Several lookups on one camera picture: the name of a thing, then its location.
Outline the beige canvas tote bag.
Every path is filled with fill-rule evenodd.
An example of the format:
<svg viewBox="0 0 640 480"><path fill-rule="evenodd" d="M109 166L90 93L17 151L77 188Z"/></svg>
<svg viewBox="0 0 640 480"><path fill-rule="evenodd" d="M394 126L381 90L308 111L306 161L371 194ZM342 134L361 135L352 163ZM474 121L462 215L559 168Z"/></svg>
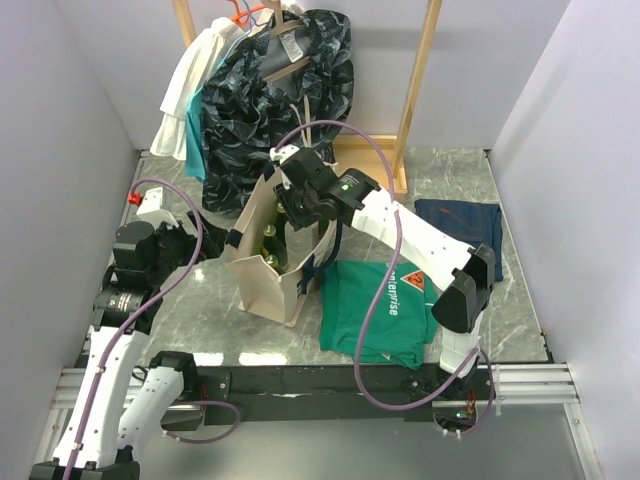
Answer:
<svg viewBox="0 0 640 480"><path fill-rule="evenodd" d="M336 232L334 221L295 230L274 188L284 182L267 163L229 231L225 261L237 280L242 311L292 327Z"/></svg>

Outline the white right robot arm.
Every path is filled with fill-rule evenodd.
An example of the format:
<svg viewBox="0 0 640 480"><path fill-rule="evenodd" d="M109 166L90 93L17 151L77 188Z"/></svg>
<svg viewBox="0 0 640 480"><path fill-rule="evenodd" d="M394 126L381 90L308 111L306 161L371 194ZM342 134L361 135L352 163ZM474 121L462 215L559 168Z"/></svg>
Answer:
<svg viewBox="0 0 640 480"><path fill-rule="evenodd" d="M456 240L393 200L354 168L338 175L311 148L288 145L270 152L282 180L274 188L292 227L339 221L381 243L422 270L440 290L433 315L443 331L438 385L450 398L473 386L479 323L495 282L495 253Z"/></svg>

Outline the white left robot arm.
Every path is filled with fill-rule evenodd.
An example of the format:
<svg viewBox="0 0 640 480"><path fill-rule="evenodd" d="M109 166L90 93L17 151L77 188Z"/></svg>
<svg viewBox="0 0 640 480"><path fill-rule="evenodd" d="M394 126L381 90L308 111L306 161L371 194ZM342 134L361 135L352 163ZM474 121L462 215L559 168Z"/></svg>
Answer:
<svg viewBox="0 0 640 480"><path fill-rule="evenodd" d="M161 352L132 403L125 397L153 319L162 284L190 262L221 256L227 230L189 212L203 229L187 233L170 219L150 223L143 214L121 226L113 262L94 301L93 331L84 377L65 432L50 460L32 467L33 479L137 479L144 446L176 401L200 400L202 383L190 353Z"/></svg>

